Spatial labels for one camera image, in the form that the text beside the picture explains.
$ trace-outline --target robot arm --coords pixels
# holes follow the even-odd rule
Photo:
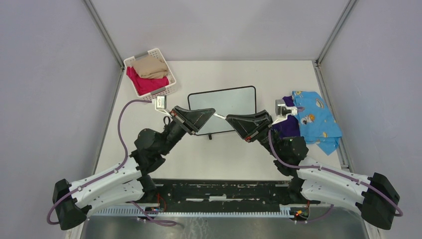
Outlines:
[[[115,204],[154,197],[155,184],[148,174],[165,162],[162,155],[167,155],[186,133],[198,132],[214,113],[214,109],[189,111],[176,106],[166,111],[172,121],[163,132],[146,128],[138,134],[136,150],[124,162],[72,183],[66,179],[58,181],[53,203],[60,228],[71,229]]]
[[[266,111],[227,115],[226,121],[246,142],[257,140],[277,158],[274,164],[283,175],[293,176],[289,186],[291,198],[344,207],[361,215],[368,223],[389,230],[394,216],[401,216],[402,212],[397,207],[400,196],[384,175],[375,173],[368,177],[324,165],[307,157],[308,148],[303,137],[280,139],[277,132],[272,133],[273,124],[297,111],[295,107],[286,107],[283,101],[276,101],[277,119],[274,122]]]

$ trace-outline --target basket handle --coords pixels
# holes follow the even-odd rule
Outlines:
[[[156,95],[156,94],[158,94],[158,93],[160,93],[160,92],[163,92],[163,91],[165,91],[166,90],[166,87],[164,86],[164,87],[161,87],[160,89],[158,89],[158,90],[155,90],[155,91],[153,91],[153,92],[151,92],[150,94],[153,96],[153,95]]]

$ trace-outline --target gray wall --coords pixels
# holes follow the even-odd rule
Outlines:
[[[385,174],[405,215],[388,238],[421,238],[422,1],[361,0],[322,63],[359,173]]]
[[[348,0],[92,0],[123,58],[316,59]]]
[[[2,0],[0,32],[0,235],[60,239],[54,183],[90,174],[118,66],[80,0]]]

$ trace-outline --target purple cloth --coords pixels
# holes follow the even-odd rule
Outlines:
[[[286,106],[295,106],[292,96],[284,96],[283,100],[286,103]],[[273,129],[280,133],[280,138],[301,136],[299,121],[294,116],[287,116],[287,120],[273,125]]]

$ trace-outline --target red cloth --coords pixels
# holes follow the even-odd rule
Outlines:
[[[140,78],[133,67],[128,67],[126,75],[132,80],[136,91],[140,96],[153,92],[169,84],[167,77],[161,79]]]

